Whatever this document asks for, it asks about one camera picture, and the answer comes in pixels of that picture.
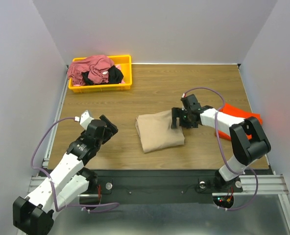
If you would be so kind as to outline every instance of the yellow basket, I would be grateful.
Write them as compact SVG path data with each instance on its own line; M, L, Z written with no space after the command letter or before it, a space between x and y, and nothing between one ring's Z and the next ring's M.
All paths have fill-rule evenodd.
M129 90L132 85L132 61L130 55L114 55L108 56L115 62L115 65L121 65L121 72L123 73L123 79L125 84L109 84L109 85L93 85L93 86L82 86L74 87L72 79L69 79L68 88L75 93L83 92L102 92L102 91L115 91L115 90ZM84 60L83 58L74 58L73 61Z

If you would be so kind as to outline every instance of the folded beige towel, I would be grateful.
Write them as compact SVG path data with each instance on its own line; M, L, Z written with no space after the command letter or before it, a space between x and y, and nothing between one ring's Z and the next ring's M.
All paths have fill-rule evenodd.
M136 118L135 126L144 153L184 144L182 128L171 129L171 122L171 110L157 114L139 115Z

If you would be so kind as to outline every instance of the clothing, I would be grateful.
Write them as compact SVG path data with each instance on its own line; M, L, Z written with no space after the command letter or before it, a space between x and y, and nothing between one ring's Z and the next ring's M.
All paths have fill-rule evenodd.
M184 145L182 128L171 129L171 110L139 115L135 127L144 153L171 146Z
M239 118L249 118L249 117L255 117L258 119L259 123L262 124L263 123L263 120L261 119L261 116L259 114L254 114L254 113L251 113L251 112L246 112L242 109L238 109L237 107L234 107L228 103L226 103L224 105L224 107L221 109L221 112L225 113L225 114L228 114L228 115L231 115L231 116L234 116L234 117L239 117ZM222 132L222 131L219 131L219 137L220 138L223 138L225 140L231 140L231 137L228 136L226 133Z
M109 70L108 84L119 84L123 79L123 73L116 67L112 66Z
M94 85L94 82L88 78L88 74L89 74L88 71L82 73L82 77L85 82L85 85L89 85L89 86Z
M107 71L115 63L105 55L93 55L81 61L73 61L68 69L68 77L73 85L84 86L83 72L89 72L88 78L94 84L108 83Z
M123 73L117 68L117 66L113 65L107 71L107 73L109 74L108 83L101 83L100 85L103 85L103 84L119 84L119 83L122 83L122 82L124 83L124 81L123 81ZM83 72L82 73L82 77L83 77L83 80L85 82L85 85L89 85L89 86L95 85L94 82L88 78L88 76L89 76L89 72Z

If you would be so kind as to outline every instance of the pink cloth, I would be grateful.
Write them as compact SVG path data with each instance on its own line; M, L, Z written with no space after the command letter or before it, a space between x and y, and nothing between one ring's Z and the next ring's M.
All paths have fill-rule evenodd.
M88 78L95 84L108 83L108 70L115 63L105 55L93 55L84 60L74 61L68 69L68 77L73 85L85 86L83 72L89 71Z

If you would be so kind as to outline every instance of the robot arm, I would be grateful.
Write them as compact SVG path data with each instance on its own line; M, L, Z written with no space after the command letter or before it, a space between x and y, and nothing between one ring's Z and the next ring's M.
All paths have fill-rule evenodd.
M13 224L28 235L47 235L54 219L75 197L86 191L90 183L97 183L97 176L84 168L99 151L100 146L110 140L117 127L104 115L94 119L85 111L75 120L85 129L72 142L58 166L27 197L18 197L13 203ZM54 204L54 192L57 206Z
M194 94L181 98L183 108L172 109L172 128L176 128L177 118L180 126L197 128L205 125L215 128L215 115L217 113L218 130L231 137L234 155L228 161L229 167L240 174L255 160L261 158L271 150L270 143L255 117L240 118L218 112L211 106L201 107ZM219 169L217 186L220 188L225 182L238 177L226 165Z

